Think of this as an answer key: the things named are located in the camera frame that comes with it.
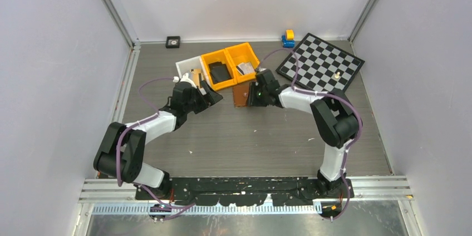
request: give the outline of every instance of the small black square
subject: small black square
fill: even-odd
[[[346,69],[346,73],[350,74],[350,75],[353,75],[354,74],[354,70],[353,69]]]
[[[302,65],[302,69],[305,70],[305,71],[307,71],[307,70],[309,69],[308,64],[304,63],[304,64]]]
[[[281,72],[287,73],[288,72],[288,67],[282,66]]]
[[[328,69],[330,67],[330,64],[327,63],[327,62],[324,62],[321,66],[323,66],[324,68]]]
[[[307,86],[312,89],[312,88],[314,88],[314,87],[316,86],[316,83],[314,83],[313,81],[309,81],[309,82],[307,83]]]
[[[345,85],[345,84],[347,84],[347,79],[341,77],[341,78],[339,79],[339,83]]]
[[[179,48],[180,47],[180,36],[167,37],[165,41],[166,48]]]
[[[322,86],[322,87],[325,87],[325,86],[326,86],[326,82],[324,82],[323,80],[320,79],[320,80],[318,81],[318,85],[319,85],[319,86]]]
[[[330,80],[328,80],[328,84],[330,84],[333,87],[336,86],[337,83],[338,82],[336,80],[332,79],[332,78]]]
[[[316,71],[316,72],[314,73],[314,76],[316,76],[316,77],[318,77],[318,78],[321,78],[321,77],[323,76],[323,73],[320,72],[320,71]]]

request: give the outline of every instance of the aluminum frame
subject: aluminum frame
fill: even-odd
[[[367,1],[367,4],[365,5],[364,9],[362,10],[362,13],[359,16],[359,19],[357,20],[356,25],[354,26],[354,29],[351,32],[351,35],[347,39],[347,40],[349,40],[349,42],[351,42],[351,43],[354,42],[354,40],[356,39],[357,35],[359,34],[359,31],[361,30],[364,23],[366,22],[369,14],[372,11],[372,8],[374,7],[376,2],[377,2],[377,0],[368,0]]]
[[[111,16],[111,19],[115,22],[116,26],[120,30],[121,35],[125,39],[126,43],[128,46],[133,47],[135,41],[131,38],[130,33],[126,29],[125,24],[123,23],[118,11],[116,10],[115,5],[113,4],[112,0],[102,0],[106,9],[108,10],[108,13]]]
[[[421,235],[421,230],[416,221],[416,214],[411,206],[411,203],[414,202],[414,197],[405,176],[352,176],[349,178],[352,181],[352,187],[356,194],[351,199],[352,201],[398,201],[408,233],[414,236]],[[146,205],[157,203],[155,200],[135,200],[135,193],[136,188],[132,184],[123,183],[122,187],[118,187],[116,179],[86,179],[78,201],[80,211],[73,235],[86,235],[96,204],[119,203],[125,207],[127,205],[136,205],[137,203]],[[333,199],[316,199],[313,201],[325,202],[333,201]],[[265,202],[270,204],[272,200],[268,197]],[[208,211],[212,213],[212,207],[206,207],[205,210],[207,212],[205,214],[208,214]],[[284,211],[283,208],[274,209],[274,211]]]

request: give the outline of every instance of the white wall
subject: white wall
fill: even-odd
[[[379,0],[355,40],[383,143],[428,235],[470,235],[472,0]]]
[[[312,32],[346,39],[368,0],[115,0],[141,41],[279,38]]]
[[[2,235],[67,235],[128,47],[100,0],[0,0]]]

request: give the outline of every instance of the chessboard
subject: chessboard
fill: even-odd
[[[298,54],[295,83],[309,90],[332,91],[337,88],[346,91],[364,64],[364,60],[310,33],[293,50]],[[295,62],[293,54],[288,55],[276,72],[292,81]]]

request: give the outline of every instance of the yellow storage bin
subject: yellow storage bin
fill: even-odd
[[[254,69],[259,66],[259,59],[257,59],[257,57],[255,56],[254,51],[252,50],[248,42],[228,47],[225,50],[228,51],[231,59],[233,60],[233,71],[234,75],[236,76],[235,78],[237,83],[242,83],[255,79],[255,73],[241,75],[236,69],[236,66],[242,62],[250,62]]]
[[[237,84],[236,78],[234,78],[234,76],[237,74],[237,72],[235,72],[235,65],[226,49],[203,54],[201,56],[201,60],[203,61],[203,65],[205,66],[205,70],[207,72],[208,79],[210,80],[210,84],[213,90],[221,90],[225,87],[231,87]],[[231,75],[230,80],[226,80],[216,84],[213,83],[213,79],[210,74],[209,64],[214,62],[221,62],[226,65],[226,68],[228,69],[228,72]]]

